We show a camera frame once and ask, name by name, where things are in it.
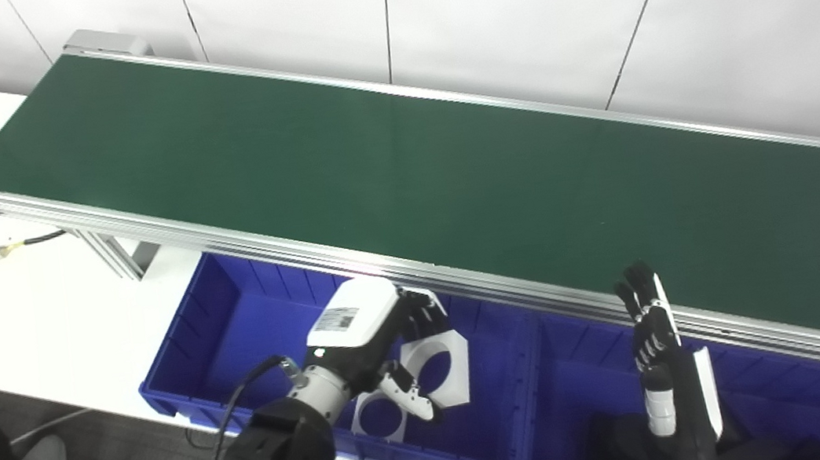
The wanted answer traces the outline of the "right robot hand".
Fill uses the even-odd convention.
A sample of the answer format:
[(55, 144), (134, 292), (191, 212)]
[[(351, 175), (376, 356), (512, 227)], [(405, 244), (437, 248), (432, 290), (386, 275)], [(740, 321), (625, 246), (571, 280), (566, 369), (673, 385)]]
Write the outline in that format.
[(645, 261), (616, 283), (633, 321), (631, 354), (644, 392), (650, 460), (719, 460), (724, 419), (707, 346), (683, 343), (661, 277)]

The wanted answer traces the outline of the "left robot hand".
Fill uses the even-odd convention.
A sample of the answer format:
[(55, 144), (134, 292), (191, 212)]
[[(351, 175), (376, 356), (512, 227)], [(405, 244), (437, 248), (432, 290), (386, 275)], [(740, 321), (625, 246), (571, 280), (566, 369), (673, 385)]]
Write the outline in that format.
[(418, 377), (388, 359), (399, 338), (427, 339), (450, 327), (449, 314), (433, 292), (396, 286), (379, 277), (341, 283), (306, 341), (303, 378), (290, 397), (301, 400), (335, 424), (359, 395), (385, 395), (424, 421), (441, 417), (441, 408), (422, 394)]

